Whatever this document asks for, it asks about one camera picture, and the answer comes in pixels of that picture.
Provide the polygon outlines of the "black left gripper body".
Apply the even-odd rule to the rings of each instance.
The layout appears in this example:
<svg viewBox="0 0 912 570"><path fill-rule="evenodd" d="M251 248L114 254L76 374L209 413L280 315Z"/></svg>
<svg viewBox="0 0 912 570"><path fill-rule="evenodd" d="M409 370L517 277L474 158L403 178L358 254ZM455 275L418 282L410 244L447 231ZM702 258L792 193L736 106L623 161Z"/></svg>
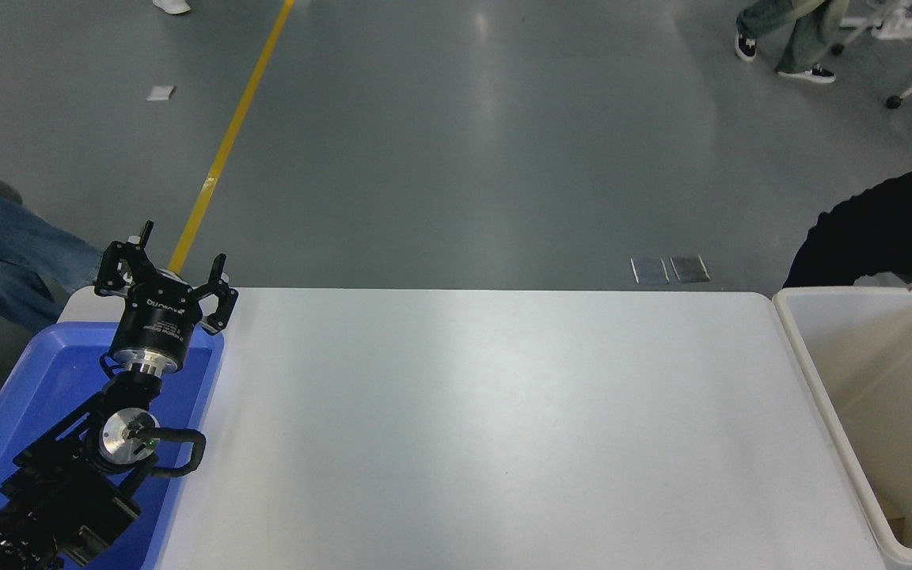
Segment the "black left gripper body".
<svg viewBox="0 0 912 570"><path fill-rule="evenodd" d="M134 285L111 345L111 358L129 361L135 352L152 352L184 361L202 317L192 286L173 273L160 273Z"/></svg>

